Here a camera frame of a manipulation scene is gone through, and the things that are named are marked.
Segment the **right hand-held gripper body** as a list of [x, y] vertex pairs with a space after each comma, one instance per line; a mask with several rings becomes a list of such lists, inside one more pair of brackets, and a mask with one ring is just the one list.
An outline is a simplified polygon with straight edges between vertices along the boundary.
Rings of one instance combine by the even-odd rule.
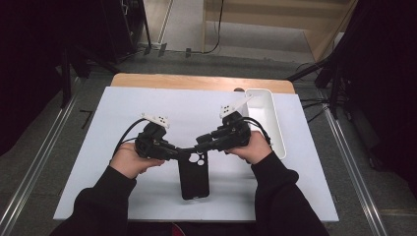
[[251, 96], [245, 96], [220, 107], [219, 117], [222, 120], [222, 134], [218, 139], [220, 149], [244, 147], [248, 144], [251, 131], [241, 112], [250, 99]]

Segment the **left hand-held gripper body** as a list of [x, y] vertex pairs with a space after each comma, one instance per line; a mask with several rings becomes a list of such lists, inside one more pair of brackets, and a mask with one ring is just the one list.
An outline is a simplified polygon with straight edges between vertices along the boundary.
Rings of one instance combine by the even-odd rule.
[[162, 145], [163, 136], [170, 127], [168, 119], [143, 113], [142, 119], [149, 121], [135, 140], [135, 151], [140, 157], [169, 160], [167, 148]]

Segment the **black phone case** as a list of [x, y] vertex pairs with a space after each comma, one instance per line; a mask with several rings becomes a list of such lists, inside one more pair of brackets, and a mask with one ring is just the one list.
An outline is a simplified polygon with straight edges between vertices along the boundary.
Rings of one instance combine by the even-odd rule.
[[181, 151], [178, 169], [182, 198], [186, 201], [209, 195], [208, 154]]

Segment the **person's left hand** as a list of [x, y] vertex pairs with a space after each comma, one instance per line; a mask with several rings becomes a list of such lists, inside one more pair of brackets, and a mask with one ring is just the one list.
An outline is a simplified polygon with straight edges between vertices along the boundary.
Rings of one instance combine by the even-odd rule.
[[133, 143], [126, 143], [119, 147], [110, 160], [109, 165], [129, 179], [135, 179], [149, 168], [160, 166], [164, 160], [140, 157], [135, 151]]

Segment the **person's right hand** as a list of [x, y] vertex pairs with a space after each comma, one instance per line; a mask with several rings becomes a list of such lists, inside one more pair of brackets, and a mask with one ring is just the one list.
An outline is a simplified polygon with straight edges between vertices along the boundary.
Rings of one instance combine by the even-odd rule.
[[228, 149], [227, 153], [235, 154], [251, 164], [257, 164], [267, 157], [272, 149], [265, 137], [258, 131], [253, 131], [249, 143], [244, 147], [234, 147]]

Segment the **white board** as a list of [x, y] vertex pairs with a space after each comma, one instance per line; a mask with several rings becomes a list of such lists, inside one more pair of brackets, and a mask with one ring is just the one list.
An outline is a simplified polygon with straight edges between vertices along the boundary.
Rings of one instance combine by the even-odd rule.
[[[88, 133], [56, 208], [62, 220], [73, 212], [78, 193], [95, 184], [123, 135], [135, 137], [144, 127], [143, 113], [166, 117], [166, 140], [178, 147], [194, 145], [196, 137], [221, 123], [222, 105], [241, 98], [233, 91], [189, 89], [105, 89]], [[286, 148], [284, 165], [299, 175], [298, 187], [320, 220], [335, 222], [338, 215], [328, 188], [299, 98], [277, 93], [275, 112]], [[176, 161], [149, 169], [138, 179], [129, 199], [129, 217], [140, 221], [244, 222], [255, 218], [257, 182], [251, 167], [234, 155], [208, 155], [209, 195], [185, 201], [181, 197]]]

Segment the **white plastic bin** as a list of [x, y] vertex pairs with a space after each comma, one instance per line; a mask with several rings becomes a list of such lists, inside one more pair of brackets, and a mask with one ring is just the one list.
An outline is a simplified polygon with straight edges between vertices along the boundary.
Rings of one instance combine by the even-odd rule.
[[270, 145], [279, 159], [286, 157], [286, 148], [275, 112], [272, 92], [268, 89], [250, 88], [245, 91], [249, 100], [243, 106], [243, 115], [258, 121], [270, 137]]

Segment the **wooden table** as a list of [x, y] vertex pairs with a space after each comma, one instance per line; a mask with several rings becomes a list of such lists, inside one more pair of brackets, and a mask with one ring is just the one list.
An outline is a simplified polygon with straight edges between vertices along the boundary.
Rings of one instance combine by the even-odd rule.
[[274, 93], [294, 94], [294, 86], [288, 81], [206, 77], [163, 74], [124, 74], [113, 77], [113, 87], [151, 89], [203, 89], [234, 91], [236, 89], [269, 89]]

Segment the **black tripod stand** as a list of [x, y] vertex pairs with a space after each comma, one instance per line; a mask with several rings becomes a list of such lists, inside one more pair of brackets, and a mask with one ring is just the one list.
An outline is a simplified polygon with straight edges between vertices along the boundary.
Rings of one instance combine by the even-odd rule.
[[80, 45], [74, 44], [64, 46], [61, 51], [61, 78], [63, 92], [61, 104], [62, 108], [69, 104], [72, 97], [70, 67], [74, 68], [78, 76], [87, 78], [90, 73], [89, 66], [87, 65], [87, 59], [95, 62], [113, 75], [120, 73], [120, 70], [115, 66]]
[[320, 72], [315, 80], [315, 86], [317, 89], [323, 89], [328, 84], [331, 84], [331, 93], [330, 98], [328, 99], [329, 111], [333, 118], [337, 120], [336, 107], [342, 79], [342, 67], [337, 63], [333, 54], [330, 54], [330, 56], [325, 59], [289, 76], [286, 78], [286, 81], [293, 83], [318, 70], [320, 70]]

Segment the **black equipment rack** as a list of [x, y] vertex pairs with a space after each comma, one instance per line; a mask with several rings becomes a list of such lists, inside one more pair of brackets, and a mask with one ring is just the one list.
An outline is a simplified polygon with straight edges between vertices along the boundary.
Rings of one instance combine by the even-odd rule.
[[144, 32], [147, 47], [151, 47], [144, 0], [100, 0], [100, 3], [109, 34], [111, 62], [117, 63], [135, 53]]

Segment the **black curtain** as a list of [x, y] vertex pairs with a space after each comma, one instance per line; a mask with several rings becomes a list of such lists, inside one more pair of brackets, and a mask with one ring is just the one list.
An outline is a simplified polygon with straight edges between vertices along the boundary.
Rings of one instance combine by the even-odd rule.
[[378, 138], [370, 152], [417, 198], [417, 0], [358, 0], [343, 39], [348, 96]]
[[92, 0], [0, 0], [0, 155], [62, 90], [61, 51]]

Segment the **metal floor rail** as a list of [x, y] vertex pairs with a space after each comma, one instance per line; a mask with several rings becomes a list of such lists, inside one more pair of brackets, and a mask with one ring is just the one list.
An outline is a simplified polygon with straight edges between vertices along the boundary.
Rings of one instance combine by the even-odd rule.
[[339, 121], [333, 118], [329, 109], [325, 111], [325, 114], [373, 236], [388, 236], [380, 212], [345, 139]]
[[67, 122], [85, 78], [76, 77], [69, 101], [55, 99], [35, 118], [18, 142], [0, 156], [0, 236], [9, 236]]

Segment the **wooden frame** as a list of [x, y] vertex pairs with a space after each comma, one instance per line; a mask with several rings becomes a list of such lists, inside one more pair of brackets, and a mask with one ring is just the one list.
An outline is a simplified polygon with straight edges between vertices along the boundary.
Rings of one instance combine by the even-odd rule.
[[358, 0], [203, 0], [202, 50], [206, 22], [302, 30], [316, 62], [323, 60], [336, 36], [346, 30]]

